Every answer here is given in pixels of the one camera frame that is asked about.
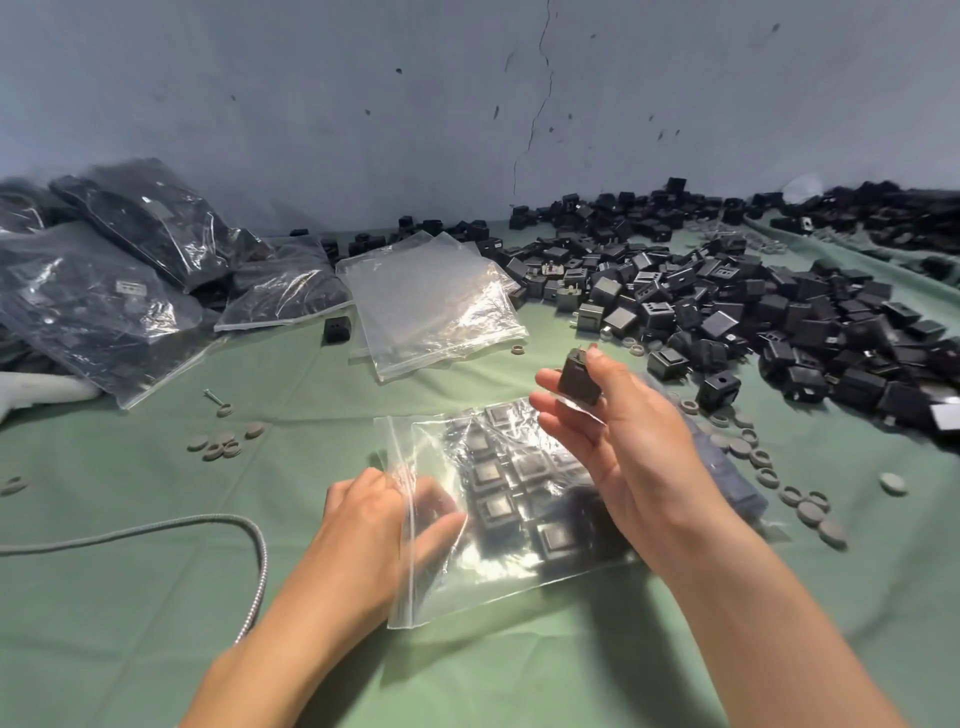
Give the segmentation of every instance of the screw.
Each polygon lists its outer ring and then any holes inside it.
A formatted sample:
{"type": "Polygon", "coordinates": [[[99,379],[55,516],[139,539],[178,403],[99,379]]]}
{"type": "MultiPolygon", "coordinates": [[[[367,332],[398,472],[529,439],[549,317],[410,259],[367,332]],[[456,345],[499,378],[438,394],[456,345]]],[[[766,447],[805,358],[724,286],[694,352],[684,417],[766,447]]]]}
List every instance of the screw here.
{"type": "Polygon", "coordinates": [[[224,406],[223,400],[221,400],[219,397],[217,397],[215,394],[213,394],[213,393],[212,393],[210,390],[208,390],[208,389],[204,389],[204,397],[208,398],[209,400],[215,401],[215,402],[216,402],[217,404],[219,404],[221,407],[224,406]]]}

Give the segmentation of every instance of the sticker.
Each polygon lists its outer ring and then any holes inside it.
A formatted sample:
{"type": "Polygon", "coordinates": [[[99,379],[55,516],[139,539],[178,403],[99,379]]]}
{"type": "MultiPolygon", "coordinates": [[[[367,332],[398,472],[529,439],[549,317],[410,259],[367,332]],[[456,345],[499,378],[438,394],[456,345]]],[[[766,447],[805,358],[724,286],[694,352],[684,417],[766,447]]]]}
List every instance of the sticker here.
{"type": "Polygon", "coordinates": [[[118,280],[117,281],[117,293],[122,293],[124,296],[146,296],[147,295],[147,286],[143,283],[131,283],[128,280],[118,280]]]}

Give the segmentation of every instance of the plastic bag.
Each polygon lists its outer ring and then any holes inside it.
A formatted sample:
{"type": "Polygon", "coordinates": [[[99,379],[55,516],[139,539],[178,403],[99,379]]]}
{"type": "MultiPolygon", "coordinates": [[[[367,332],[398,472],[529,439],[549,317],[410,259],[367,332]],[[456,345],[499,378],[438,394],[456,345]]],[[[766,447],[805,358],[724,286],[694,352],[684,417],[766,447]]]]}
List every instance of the plastic bag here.
{"type": "Polygon", "coordinates": [[[257,240],[229,228],[159,159],[131,159],[53,180],[50,189],[102,235],[184,293],[222,278],[257,240]]]}
{"type": "MultiPolygon", "coordinates": [[[[692,419],[684,419],[701,462],[727,503],[745,521],[757,521],[767,499],[692,419]]],[[[435,478],[456,508],[469,514],[470,524],[445,558],[420,571],[411,561],[412,549],[403,549],[407,563],[391,628],[421,626],[636,558],[587,470],[540,429],[527,399],[454,415],[385,417],[374,423],[386,445],[387,468],[407,496],[404,544],[444,515],[417,503],[418,477],[435,478]]]]}
{"type": "Polygon", "coordinates": [[[381,381],[527,335],[497,266],[446,234],[418,233],[341,260],[337,274],[381,381]]]}
{"type": "Polygon", "coordinates": [[[214,319],[86,223],[0,235],[0,323],[125,409],[199,359],[214,319]]]}
{"type": "Polygon", "coordinates": [[[233,293],[214,330],[294,324],[349,304],[315,235],[266,238],[234,272],[233,293]]]}

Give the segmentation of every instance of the metal hose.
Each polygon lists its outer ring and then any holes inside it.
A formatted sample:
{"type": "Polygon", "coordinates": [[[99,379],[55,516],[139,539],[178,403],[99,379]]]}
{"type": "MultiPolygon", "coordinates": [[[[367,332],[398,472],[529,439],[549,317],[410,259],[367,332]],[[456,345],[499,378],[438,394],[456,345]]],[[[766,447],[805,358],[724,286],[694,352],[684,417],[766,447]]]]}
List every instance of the metal hose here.
{"type": "Polygon", "coordinates": [[[240,642],[247,633],[253,628],[256,616],[260,611],[260,605],[263,603],[263,594],[267,589],[267,543],[264,541],[263,533],[257,527],[256,523],[243,516],[233,516],[228,513],[208,513],[201,516],[185,516],[170,521],[160,521],[157,523],[147,523],[133,528],[124,528],[120,531],[111,531],[99,536],[88,536],[83,539],[73,539],[71,541],[59,541],[54,544],[33,544],[30,546],[0,546],[0,558],[5,556],[29,556],[40,553],[53,553],[54,551],[66,551],[70,548],[83,548],[84,546],[96,546],[98,544],[107,544],[111,541],[120,539],[129,539],[132,536],[143,536],[148,533],[166,531],[171,528],[182,528],[187,525],[197,525],[199,523],[228,523],[229,525],[239,526],[245,530],[253,539],[256,545],[256,558],[259,567],[259,576],[256,580],[256,592],[253,594],[253,604],[244,619],[243,626],[240,628],[240,634],[233,641],[234,644],[240,642]]]}

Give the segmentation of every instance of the forearm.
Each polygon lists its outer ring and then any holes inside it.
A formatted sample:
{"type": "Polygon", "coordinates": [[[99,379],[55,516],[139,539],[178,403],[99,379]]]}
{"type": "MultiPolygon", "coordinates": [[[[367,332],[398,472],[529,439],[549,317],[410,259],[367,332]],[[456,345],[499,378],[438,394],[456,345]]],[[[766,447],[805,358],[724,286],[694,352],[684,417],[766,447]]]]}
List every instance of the forearm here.
{"type": "Polygon", "coordinates": [[[903,728],[793,572],[739,519],[664,575],[736,728],[903,728]]]}

